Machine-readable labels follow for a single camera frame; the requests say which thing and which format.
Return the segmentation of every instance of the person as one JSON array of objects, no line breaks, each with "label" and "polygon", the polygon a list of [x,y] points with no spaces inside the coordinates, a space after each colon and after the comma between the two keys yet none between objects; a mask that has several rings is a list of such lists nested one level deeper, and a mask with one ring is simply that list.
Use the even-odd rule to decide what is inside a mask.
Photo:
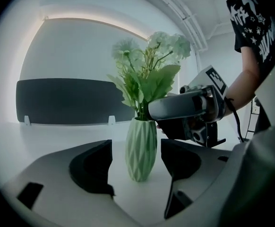
[{"label": "person", "polygon": [[[242,73],[228,88],[226,97],[233,99],[234,108],[239,110],[254,98],[275,66],[275,0],[227,0],[227,6],[235,32],[234,49],[242,56]],[[226,107],[225,116],[231,113]],[[255,133],[269,127],[261,107]]]}]

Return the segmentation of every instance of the white pipe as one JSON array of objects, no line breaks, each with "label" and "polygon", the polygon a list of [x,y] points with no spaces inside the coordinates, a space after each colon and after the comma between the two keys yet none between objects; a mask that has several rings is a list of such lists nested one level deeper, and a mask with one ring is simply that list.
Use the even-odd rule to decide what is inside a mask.
[{"label": "white pipe", "polygon": [[204,36],[204,33],[203,33],[202,29],[201,29],[200,26],[199,26],[199,24],[198,24],[198,22],[197,22],[197,20],[196,20],[196,18],[195,18],[195,16],[194,16],[194,14],[191,12],[191,10],[188,8],[187,5],[185,5],[184,3],[181,2],[181,0],[177,0],[177,1],[178,1],[179,5],[182,7],[182,9],[183,9],[185,12],[187,12],[187,14],[189,15],[189,17],[191,17],[194,26],[195,26],[196,29],[198,30],[198,32],[199,32],[199,34],[200,34],[200,36],[201,36],[201,38],[202,38],[202,40],[203,40],[203,42],[204,42],[205,49],[207,50],[207,49],[208,49],[208,44],[207,44],[206,38],[205,38],[205,36]]},{"label": "white pipe", "polygon": [[177,3],[180,4],[180,6],[176,5],[175,2],[172,0],[163,0],[163,1],[183,20],[183,23],[184,23],[185,27],[187,28],[188,33],[191,35],[191,38],[196,46],[196,49],[202,50],[202,51],[207,50],[207,42],[206,42],[206,39],[204,37],[204,34],[203,34],[198,22],[196,21],[196,19],[194,17],[192,17],[193,24],[197,28],[198,33],[200,34],[200,37],[201,37],[202,42],[205,45],[205,47],[203,47],[198,33],[195,31],[194,27],[192,26],[192,24],[187,19],[187,16],[185,15],[185,13],[188,14],[188,18],[193,16],[193,14],[188,9],[188,7],[184,4],[182,4],[181,0],[175,0]]},{"label": "white pipe", "polygon": [[200,73],[203,69],[202,62],[201,62],[201,59],[200,59],[199,52],[196,51],[195,54],[196,54],[196,61],[197,61],[197,66],[198,66],[198,73]]}]

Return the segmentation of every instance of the dark gray partition panel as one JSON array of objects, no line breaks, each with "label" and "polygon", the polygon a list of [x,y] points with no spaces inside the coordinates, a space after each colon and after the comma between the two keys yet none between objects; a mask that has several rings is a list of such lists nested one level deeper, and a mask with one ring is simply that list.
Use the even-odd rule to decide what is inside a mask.
[{"label": "dark gray partition panel", "polygon": [[99,124],[114,115],[130,121],[134,110],[112,82],[87,79],[30,79],[17,83],[17,118],[40,124]]}]

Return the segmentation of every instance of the white wall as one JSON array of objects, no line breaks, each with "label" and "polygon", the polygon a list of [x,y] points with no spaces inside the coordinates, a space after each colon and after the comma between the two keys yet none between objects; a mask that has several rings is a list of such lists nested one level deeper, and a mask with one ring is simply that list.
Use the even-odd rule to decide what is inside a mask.
[{"label": "white wall", "polygon": [[0,19],[0,122],[17,122],[16,84],[28,47],[44,17],[62,15],[59,6],[67,9],[68,17],[86,17],[89,10],[75,10],[82,4],[97,5],[122,14],[122,18],[132,18],[138,21],[135,29],[142,27],[146,34],[157,30],[182,34],[160,9],[145,0],[14,0]]},{"label": "white wall", "polygon": [[[202,69],[212,65],[229,87],[242,72],[241,54],[234,50],[235,34],[228,33],[212,37],[208,41],[208,51],[200,54]],[[250,104],[237,111],[241,122],[241,134],[246,136]],[[235,118],[229,115],[218,122],[219,138],[238,142]]]},{"label": "white wall", "polygon": [[185,59],[179,72],[179,89],[188,85],[198,74],[198,64],[196,59],[195,50],[191,47],[190,56]]},{"label": "white wall", "polygon": [[112,46],[132,38],[142,49],[147,42],[124,30],[77,19],[50,19],[43,23],[26,54],[21,80],[75,78],[110,81],[117,76]]},{"label": "white wall", "polygon": [[16,84],[35,33],[42,24],[38,0],[15,0],[0,18],[0,122],[17,122]]}]

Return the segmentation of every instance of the white table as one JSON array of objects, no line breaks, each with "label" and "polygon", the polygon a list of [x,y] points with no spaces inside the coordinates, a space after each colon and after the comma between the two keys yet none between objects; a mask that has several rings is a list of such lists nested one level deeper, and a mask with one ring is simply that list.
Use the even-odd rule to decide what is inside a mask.
[{"label": "white table", "polygon": [[143,226],[164,221],[172,178],[161,159],[160,139],[155,165],[145,182],[137,183],[129,177],[125,163],[125,142],[112,143],[112,157],[108,184],[114,188],[114,201]]},{"label": "white table", "polygon": [[[158,130],[156,162],[148,181],[136,183],[125,164],[125,139],[129,122],[113,126],[45,126],[31,127],[19,123],[0,124],[0,187],[39,157],[89,142],[112,140],[113,162],[108,184],[115,190],[115,202],[143,226],[163,221],[171,177],[161,160],[160,142],[165,135]],[[221,149],[232,150],[225,143]]]}]

